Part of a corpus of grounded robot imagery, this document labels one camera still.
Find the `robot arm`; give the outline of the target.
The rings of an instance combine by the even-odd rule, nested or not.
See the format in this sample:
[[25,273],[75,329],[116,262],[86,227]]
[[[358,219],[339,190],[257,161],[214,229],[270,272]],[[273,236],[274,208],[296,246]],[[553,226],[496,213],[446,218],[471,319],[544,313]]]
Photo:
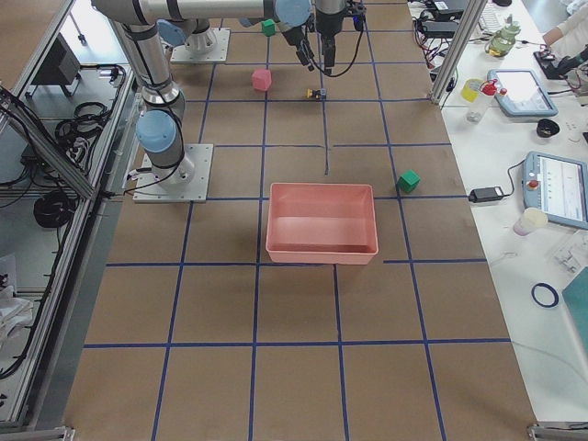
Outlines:
[[138,119],[136,135],[151,161],[154,183],[163,191],[184,190],[196,173],[196,165],[183,140],[185,98],[173,80],[164,54],[158,23],[168,22],[180,35],[206,31],[211,18],[242,21],[273,19],[285,30],[300,63],[313,64],[305,34],[314,27],[322,43],[327,69],[334,67],[335,37],[347,17],[361,18],[363,10],[353,1],[96,1],[107,16],[138,77],[146,106]]
[[129,61],[137,73],[169,74],[156,27],[160,19],[272,18],[293,32],[291,44],[300,63],[310,65],[308,42],[300,29],[311,14],[309,1],[94,1],[92,5],[129,36]]

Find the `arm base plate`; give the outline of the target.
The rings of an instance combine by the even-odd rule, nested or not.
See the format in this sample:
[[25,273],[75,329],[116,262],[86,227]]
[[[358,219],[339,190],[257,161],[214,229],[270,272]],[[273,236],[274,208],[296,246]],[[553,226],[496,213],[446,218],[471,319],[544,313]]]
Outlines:
[[192,34],[182,46],[173,49],[171,63],[225,63],[229,51],[231,31],[228,28],[209,28]]
[[139,175],[139,189],[133,192],[132,199],[136,203],[205,202],[212,158],[212,144],[186,144],[183,161],[162,183],[159,180],[169,175],[173,168],[165,174],[163,169],[155,167],[149,173]]

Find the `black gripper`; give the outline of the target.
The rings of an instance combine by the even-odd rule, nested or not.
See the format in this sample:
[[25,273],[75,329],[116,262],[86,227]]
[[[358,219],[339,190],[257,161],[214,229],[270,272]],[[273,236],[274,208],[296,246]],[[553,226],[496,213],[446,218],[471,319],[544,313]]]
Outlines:
[[314,70],[314,54],[311,50],[310,43],[307,39],[304,39],[302,26],[292,27],[285,22],[278,22],[277,27],[289,46],[298,46],[296,48],[296,54],[300,63],[309,72],[312,72]]
[[342,30],[346,16],[345,0],[316,0],[316,30],[322,37],[322,57],[325,69],[332,69],[335,64],[335,36]]

